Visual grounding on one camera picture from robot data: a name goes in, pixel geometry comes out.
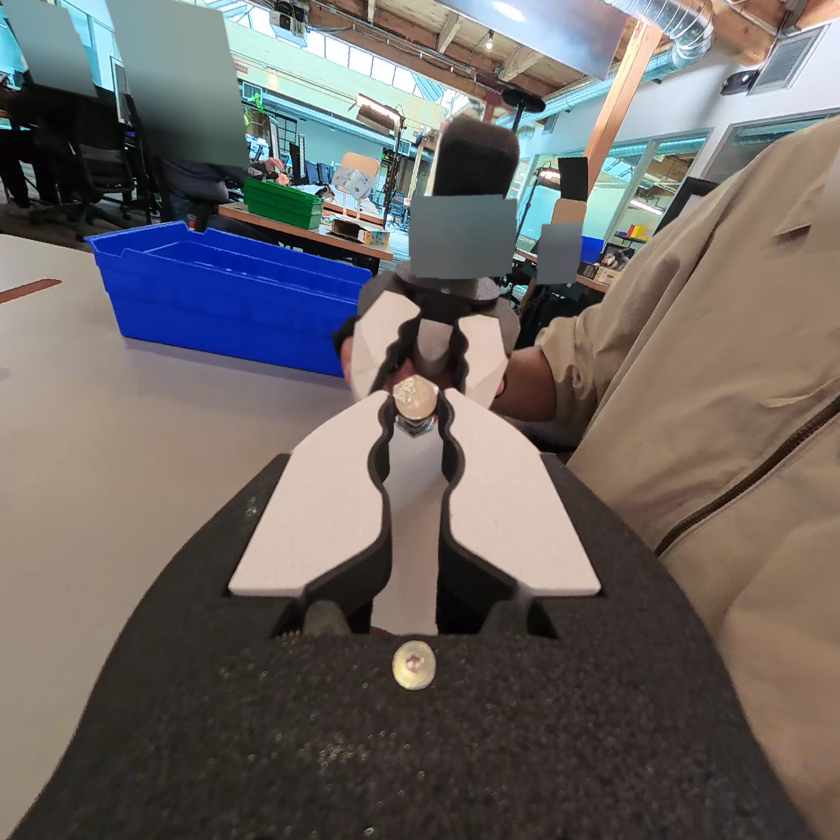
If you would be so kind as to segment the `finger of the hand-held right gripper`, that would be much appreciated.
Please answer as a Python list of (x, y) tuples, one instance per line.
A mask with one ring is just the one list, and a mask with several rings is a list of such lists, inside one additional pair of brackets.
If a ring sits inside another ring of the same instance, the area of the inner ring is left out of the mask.
[(353, 326), (350, 384), (356, 401), (383, 387), (417, 336), (421, 309), (408, 297), (384, 291)]
[(497, 398), (508, 367), (498, 318), (470, 315), (458, 320), (456, 390), (483, 408)]

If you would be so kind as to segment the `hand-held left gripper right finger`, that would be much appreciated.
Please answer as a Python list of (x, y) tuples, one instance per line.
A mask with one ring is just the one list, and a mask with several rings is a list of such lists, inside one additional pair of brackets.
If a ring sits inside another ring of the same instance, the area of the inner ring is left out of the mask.
[(590, 599), (602, 583), (544, 456), (457, 390), (438, 401), (443, 441), (438, 629), (478, 631), (492, 609)]

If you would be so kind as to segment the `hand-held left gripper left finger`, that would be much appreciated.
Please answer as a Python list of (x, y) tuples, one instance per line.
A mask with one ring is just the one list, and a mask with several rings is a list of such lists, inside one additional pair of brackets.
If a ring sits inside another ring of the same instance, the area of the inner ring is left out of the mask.
[(384, 483), (394, 402), (375, 392), (317, 427), (290, 453), (229, 583), (236, 597), (279, 597), (299, 610), (333, 602), (354, 631), (392, 575)]

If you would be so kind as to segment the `steel hex bolt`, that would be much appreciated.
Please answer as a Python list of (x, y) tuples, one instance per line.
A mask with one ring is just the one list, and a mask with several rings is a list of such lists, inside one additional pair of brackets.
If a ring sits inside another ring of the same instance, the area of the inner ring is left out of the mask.
[(438, 396), (438, 386), (418, 374), (399, 381), (392, 388), (397, 414), (411, 424), (424, 423), (436, 415)]

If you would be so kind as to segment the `blue plastic bin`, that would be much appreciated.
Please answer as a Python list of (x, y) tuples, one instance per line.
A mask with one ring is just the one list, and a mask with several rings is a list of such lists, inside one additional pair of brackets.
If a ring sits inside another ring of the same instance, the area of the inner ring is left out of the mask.
[(182, 222), (86, 237), (124, 338), (341, 375), (367, 269)]

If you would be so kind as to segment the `black floor lamp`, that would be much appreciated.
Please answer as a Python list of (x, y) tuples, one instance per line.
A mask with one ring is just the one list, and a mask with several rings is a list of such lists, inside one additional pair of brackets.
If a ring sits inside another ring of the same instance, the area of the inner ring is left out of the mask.
[(529, 91), (509, 87), (501, 93), (502, 102), (513, 109), (513, 122), (510, 131), (516, 133), (522, 116), (525, 113), (542, 114), (547, 105), (545, 100), (541, 97), (530, 93)]

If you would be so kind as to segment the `black office chair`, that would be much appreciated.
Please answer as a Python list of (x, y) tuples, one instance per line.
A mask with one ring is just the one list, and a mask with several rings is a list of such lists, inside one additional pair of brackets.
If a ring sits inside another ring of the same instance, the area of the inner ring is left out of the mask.
[(571, 457), (581, 442), (582, 434), (574, 433), (554, 421), (546, 423), (511, 422), (539, 451), (557, 455), (563, 461)]
[(137, 212), (151, 224), (160, 209), (117, 108), (101, 99), (78, 96), (73, 114), (70, 147), (79, 171), (74, 220), (89, 224), (99, 218), (126, 228), (131, 213)]

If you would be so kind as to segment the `black flag panel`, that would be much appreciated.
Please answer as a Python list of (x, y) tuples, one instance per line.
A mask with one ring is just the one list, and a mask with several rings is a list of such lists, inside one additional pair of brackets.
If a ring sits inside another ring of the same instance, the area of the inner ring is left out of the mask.
[(565, 200), (586, 203), (590, 192), (589, 162), (585, 157), (560, 157), (560, 193)]

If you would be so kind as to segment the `light panel on stand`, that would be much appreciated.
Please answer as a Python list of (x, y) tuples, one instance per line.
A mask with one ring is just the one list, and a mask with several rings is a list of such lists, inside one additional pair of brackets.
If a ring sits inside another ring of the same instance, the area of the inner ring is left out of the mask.
[(387, 107), (360, 93), (355, 99), (355, 119), (368, 129), (396, 138), (405, 129), (405, 118), (396, 109)]

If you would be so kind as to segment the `colourful cardboard box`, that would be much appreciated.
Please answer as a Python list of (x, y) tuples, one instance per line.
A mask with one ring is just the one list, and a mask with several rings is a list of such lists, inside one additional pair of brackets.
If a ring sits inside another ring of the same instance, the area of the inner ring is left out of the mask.
[(381, 226), (367, 224), (344, 216), (333, 216), (330, 229), (333, 235), (358, 242), (362, 245), (388, 249), (390, 233)]

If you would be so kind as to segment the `wooden table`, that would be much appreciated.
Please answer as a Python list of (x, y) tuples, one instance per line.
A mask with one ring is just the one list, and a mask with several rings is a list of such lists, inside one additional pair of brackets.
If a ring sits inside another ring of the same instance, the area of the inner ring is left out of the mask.
[(228, 203), (220, 206), (217, 211), (224, 217), (274, 231), (281, 237), (286, 236), (295, 241), (306, 241), (321, 248), (337, 249), (344, 253), (380, 261), (393, 261), (395, 258), (393, 252), (388, 248), (366, 245), (351, 238), (338, 236), (324, 226), (320, 226), (317, 230), (314, 228), (307, 229), (251, 213), (245, 203)]

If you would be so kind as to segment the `stack of green bins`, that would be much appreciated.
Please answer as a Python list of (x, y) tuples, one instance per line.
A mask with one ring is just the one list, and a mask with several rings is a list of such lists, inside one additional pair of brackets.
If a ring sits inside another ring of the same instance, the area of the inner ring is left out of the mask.
[(316, 230), (321, 225), (323, 200), (316, 195), (251, 177), (243, 191), (248, 211), (254, 215), (307, 230)]

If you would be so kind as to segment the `silver ventilation duct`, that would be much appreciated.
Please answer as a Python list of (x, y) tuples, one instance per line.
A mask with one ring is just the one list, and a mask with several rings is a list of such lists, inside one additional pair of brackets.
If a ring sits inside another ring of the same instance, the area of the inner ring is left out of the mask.
[(604, 80), (630, 20), (671, 43), (679, 70), (703, 57), (713, 40), (711, 2), (689, 1), (442, 1), (451, 11), (565, 65)]

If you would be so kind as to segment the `wall vent grille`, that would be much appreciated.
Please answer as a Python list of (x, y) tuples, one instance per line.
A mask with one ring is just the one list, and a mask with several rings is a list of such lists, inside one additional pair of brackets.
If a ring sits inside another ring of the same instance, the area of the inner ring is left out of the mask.
[(829, 24), (824, 24), (779, 38), (762, 64), (749, 95), (790, 88), (829, 28)]

